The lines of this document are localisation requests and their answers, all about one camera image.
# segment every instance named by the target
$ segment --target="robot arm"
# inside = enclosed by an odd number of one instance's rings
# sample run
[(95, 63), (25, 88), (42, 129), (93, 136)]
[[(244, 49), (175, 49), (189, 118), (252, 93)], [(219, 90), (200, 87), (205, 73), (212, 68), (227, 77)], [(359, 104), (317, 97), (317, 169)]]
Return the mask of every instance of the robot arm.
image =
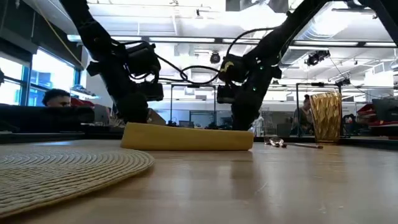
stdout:
[[(258, 117), (262, 101), (273, 78), (281, 78), (278, 63), (292, 39), (309, 20), (331, 0), (304, 0), (286, 21), (265, 36), (259, 44), (242, 57), (227, 54), (221, 64), (219, 103), (231, 103), (233, 129), (248, 130)], [(80, 34), (83, 44), (96, 63), (87, 68), (90, 75), (99, 73), (119, 112), (126, 121), (145, 123), (147, 101), (162, 100), (159, 79), (160, 63), (154, 45), (141, 42), (126, 49), (111, 39), (90, 14), (86, 0), (60, 0)], [(354, 0), (375, 10), (380, 20), (398, 44), (398, 2), (390, 0)], [(137, 84), (129, 77), (152, 73), (153, 82)], [(243, 83), (236, 86), (233, 82)]]

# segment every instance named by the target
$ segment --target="table surface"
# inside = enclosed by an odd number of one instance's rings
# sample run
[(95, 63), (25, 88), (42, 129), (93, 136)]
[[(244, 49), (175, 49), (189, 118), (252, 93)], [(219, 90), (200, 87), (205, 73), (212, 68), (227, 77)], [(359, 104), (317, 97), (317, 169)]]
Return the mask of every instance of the table surface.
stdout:
[[(118, 147), (80, 140), (2, 147)], [(346, 146), (152, 151), (155, 166), (0, 223), (338, 223), (398, 220), (398, 152)]]

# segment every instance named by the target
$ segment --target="sponge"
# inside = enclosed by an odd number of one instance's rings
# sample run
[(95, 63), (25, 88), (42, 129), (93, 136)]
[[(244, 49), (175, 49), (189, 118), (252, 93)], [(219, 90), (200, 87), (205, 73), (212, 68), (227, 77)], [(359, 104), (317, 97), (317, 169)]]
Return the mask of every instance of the sponge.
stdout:
[(247, 151), (253, 145), (249, 131), (220, 131), (128, 123), (121, 147), (165, 151)]

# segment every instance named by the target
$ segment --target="window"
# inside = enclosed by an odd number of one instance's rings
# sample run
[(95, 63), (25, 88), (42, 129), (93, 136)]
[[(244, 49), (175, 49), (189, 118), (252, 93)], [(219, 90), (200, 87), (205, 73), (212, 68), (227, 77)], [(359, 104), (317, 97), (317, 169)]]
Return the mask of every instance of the window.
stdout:
[(42, 103), (44, 94), (45, 94), (44, 91), (30, 89), (29, 100), (28, 100), (27, 105), (28, 106), (44, 106)]
[(75, 69), (72, 66), (43, 50), (38, 50), (37, 54), (33, 55), (30, 83), (44, 88), (69, 91), (73, 86), (74, 77)]
[(4, 72), (4, 75), (7, 77), (21, 80), (23, 67), (23, 65), (20, 65), (17, 62), (0, 57), (1, 71)]
[(21, 86), (15, 83), (7, 82), (0, 86), (0, 103), (8, 105), (19, 105), (21, 102)]

